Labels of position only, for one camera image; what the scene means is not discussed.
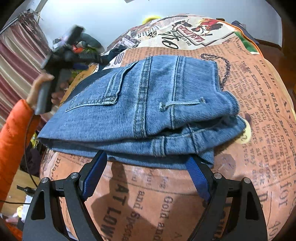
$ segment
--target green fabric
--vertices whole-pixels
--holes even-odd
[[[253,45],[251,42],[249,42],[247,39],[245,39],[245,38],[242,36],[241,32],[234,32],[234,33],[235,33],[236,36],[239,37],[239,39],[242,41],[242,43],[244,44],[244,46],[245,46],[245,48],[246,48],[247,50],[249,50],[250,52],[256,52],[256,53],[258,53],[258,51],[257,51],[257,49],[254,47],[254,45]]]

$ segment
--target human hand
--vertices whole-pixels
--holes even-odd
[[[42,83],[47,82],[47,81],[52,81],[54,79],[54,76],[47,74],[45,72],[42,72],[33,82],[32,88],[30,90],[30,93],[26,99],[28,105],[34,110],[37,104],[37,99],[38,99],[38,94],[40,87]],[[65,94],[65,89],[67,89],[69,84],[67,82],[62,83],[60,85],[61,90],[52,93],[52,103],[55,105],[59,105],[61,102],[64,94]]]

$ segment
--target yellow round object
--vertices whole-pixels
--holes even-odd
[[[144,21],[142,22],[142,24],[148,23],[148,22],[150,22],[152,20],[159,19],[159,18],[161,18],[161,17],[160,16],[156,16],[156,15],[152,15],[150,17],[145,18]]]
[[[19,207],[17,208],[17,215],[19,216],[19,218],[22,217],[22,208],[23,208],[23,206],[19,206]]]
[[[252,136],[252,130],[250,124],[247,122],[247,120],[243,119],[246,123],[246,128],[242,132],[242,134],[236,138],[235,142],[238,144],[246,144],[250,141]]]

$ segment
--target baseboard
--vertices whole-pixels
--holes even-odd
[[[259,44],[267,45],[267,46],[274,47],[274,48],[281,50],[281,46],[279,46],[278,44],[268,42],[265,40],[261,40],[261,39],[256,39],[256,40],[259,42]]]

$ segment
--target orange jacket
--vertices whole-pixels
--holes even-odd
[[[34,114],[25,100],[20,100],[11,110],[5,125],[0,132],[0,200],[6,200],[13,178],[20,165],[25,151],[25,135],[29,121]],[[33,136],[40,116],[34,115],[27,133],[28,146]],[[20,237],[20,231],[10,230],[17,238]]]

